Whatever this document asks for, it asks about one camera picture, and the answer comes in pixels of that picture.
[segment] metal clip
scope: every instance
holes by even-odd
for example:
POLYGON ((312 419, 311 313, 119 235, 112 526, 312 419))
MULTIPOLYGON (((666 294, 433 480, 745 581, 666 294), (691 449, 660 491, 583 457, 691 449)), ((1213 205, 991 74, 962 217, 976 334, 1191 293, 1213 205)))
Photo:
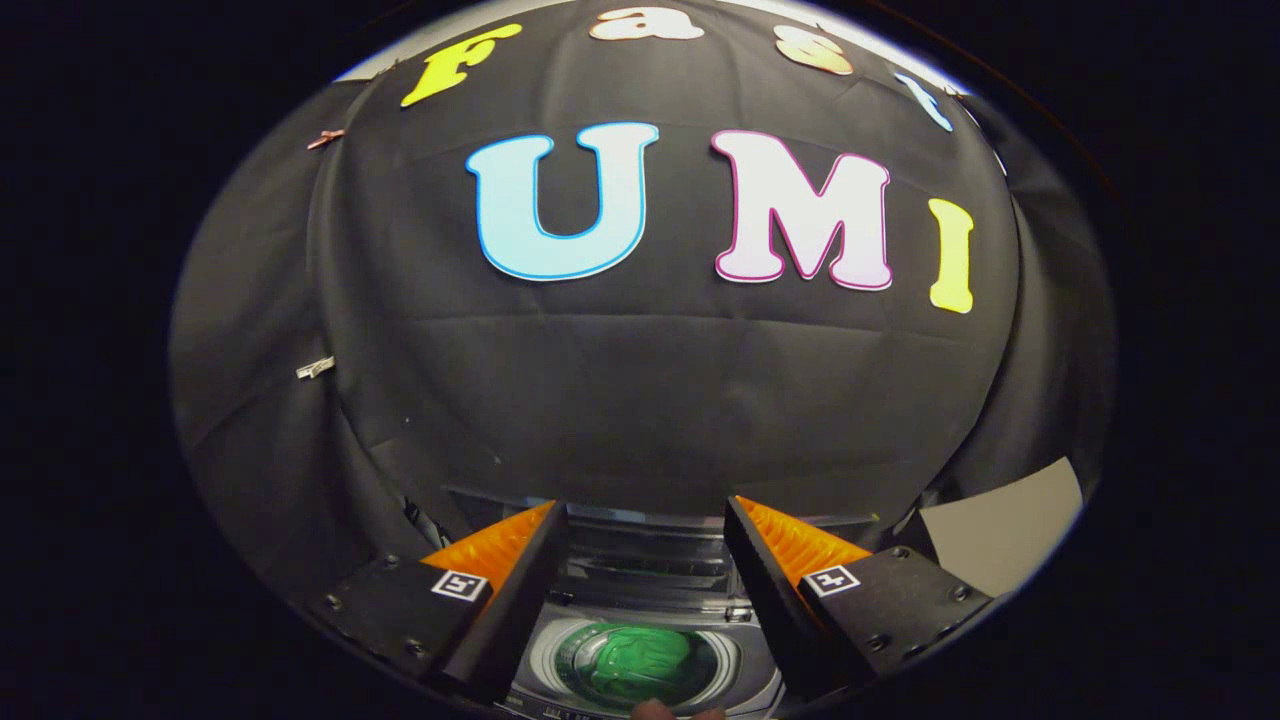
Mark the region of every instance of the metal clip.
POLYGON ((329 357, 325 357, 324 360, 319 360, 319 361, 312 363, 310 365, 303 365, 302 368, 298 368, 298 370, 297 370, 298 379, 300 380, 315 379, 316 375, 319 375, 320 373, 323 373, 323 372, 325 372, 325 370, 328 370, 328 369, 330 369, 333 366, 334 366, 334 360, 333 360, 333 355, 330 355, 329 357))
POLYGON ((316 147, 320 147, 320 146, 324 146, 324 145, 329 145, 330 142, 333 142, 334 140, 338 140, 339 137, 342 137, 344 135, 347 135, 347 131, 344 131, 344 129, 326 129, 326 131, 320 131, 320 137, 317 137, 316 140, 312 140, 311 145, 307 145, 307 150, 315 150, 316 147))
POLYGON ((374 73, 374 77, 371 77, 369 79, 374 79, 374 78, 376 78, 378 76, 380 76, 383 73, 389 73, 389 72, 394 70, 398 67, 399 67, 399 58, 396 58, 396 61, 392 63, 390 67, 387 67, 387 68, 383 68, 383 69, 378 70, 376 73, 374 73))

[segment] beige letter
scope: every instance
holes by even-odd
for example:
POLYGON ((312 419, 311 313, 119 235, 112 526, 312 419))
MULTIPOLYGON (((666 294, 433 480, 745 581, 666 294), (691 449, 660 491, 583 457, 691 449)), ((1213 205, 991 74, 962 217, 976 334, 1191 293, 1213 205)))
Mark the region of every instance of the beige letter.
POLYGON ((844 50, 835 41, 820 35, 790 26, 777 26, 778 50, 788 59, 837 76, 852 74, 854 67, 842 58, 844 50))
POLYGON ((605 22, 591 28, 591 37, 596 40, 694 40, 704 35, 687 14, 671 8, 626 8, 604 13, 598 19, 605 22))

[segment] finger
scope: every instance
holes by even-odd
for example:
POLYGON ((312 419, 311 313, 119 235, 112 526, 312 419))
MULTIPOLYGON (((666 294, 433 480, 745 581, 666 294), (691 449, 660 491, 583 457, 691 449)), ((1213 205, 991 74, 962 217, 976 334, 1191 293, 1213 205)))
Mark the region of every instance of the finger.
POLYGON ((646 700, 631 708, 631 720, 676 720, 676 716, 658 700, 646 700))
POLYGON ((694 715, 690 720, 724 720, 724 708, 713 707, 694 715))

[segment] colorful foam letter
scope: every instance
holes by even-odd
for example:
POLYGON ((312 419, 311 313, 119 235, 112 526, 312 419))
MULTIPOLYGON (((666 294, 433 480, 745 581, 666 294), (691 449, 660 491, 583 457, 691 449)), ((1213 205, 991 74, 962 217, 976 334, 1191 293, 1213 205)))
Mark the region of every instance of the colorful foam letter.
POLYGON ((774 27, 773 35, 778 38, 774 44, 778 51, 801 65, 837 76, 847 76, 854 72, 854 65, 842 56, 845 51, 828 37, 790 26, 774 27))
POLYGON ((924 111, 928 113, 931 118, 933 118, 933 122, 938 123, 938 127, 941 127, 947 132, 951 132, 951 120, 942 117, 942 113, 938 111, 938 101, 934 100, 934 97, 929 95, 923 87, 920 87, 920 83, 915 82, 915 78, 904 76, 902 73, 893 73, 893 77, 896 77, 897 81, 905 85, 908 88, 910 88, 911 95, 915 96, 916 102, 919 102, 920 106, 924 108, 924 111))
POLYGON ((604 13, 598 19, 605 22, 591 28, 590 35, 596 40, 694 40, 705 35, 703 28, 694 27, 687 14, 671 8, 626 8, 604 13))
POLYGON ((476 176, 476 219, 485 258, 527 281, 567 281, 617 265, 644 234, 644 149, 658 140, 646 123, 604 123, 577 135, 596 154, 600 214, 573 236, 550 234, 538 219, 538 160, 554 142, 529 135, 495 142, 467 158, 476 176))
POLYGON ((841 155, 820 192, 778 138, 727 129, 712 146, 733 165, 733 245, 716 258, 716 272, 733 282, 760 283, 782 277, 773 252, 772 219, 778 219, 804 279, 818 274, 844 229, 844 247, 831 264, 831 279, 855 290, 884 290, 893 281, 884 249, 884 186, 888 169, 858 155, 841 155))
POLYGON ((448 90, 467 79, 467 73, 458 72, 458 65, 466 63, 468 68, 479 65, 493 53, 497 45, 493 38, 511 37, 521 31, 516 23, 502 26, 498 29, 468 37, 456 45, 449 45, 438 50, 426 59, 426 69, 417 81, 417 87, 401 100, 401 108, 410 105, 448 90))
POLYGON ((929 211, 938 219, 941 250, 938 282, 929 287, 929 301, 943 310, 968 313, 973 310, 969 292, 969 231, 973 218, 955 202, 929 200, 929 211))

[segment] washing machine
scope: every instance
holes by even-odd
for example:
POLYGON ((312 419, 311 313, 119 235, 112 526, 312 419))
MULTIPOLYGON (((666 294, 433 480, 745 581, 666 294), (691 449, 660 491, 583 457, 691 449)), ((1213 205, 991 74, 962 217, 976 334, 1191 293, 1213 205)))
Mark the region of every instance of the washing machine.
MULTIPOLYGON (((544 502, 448 489, 475 527, 544 502)), ((808 520, 844 534, 874 518, 808 520)), ((649 698, 677 716, 717 706, 736 720, 785 715, 723 523, 568 503, 568 552, 500 706, 532 720, 627 717, 649 698)))

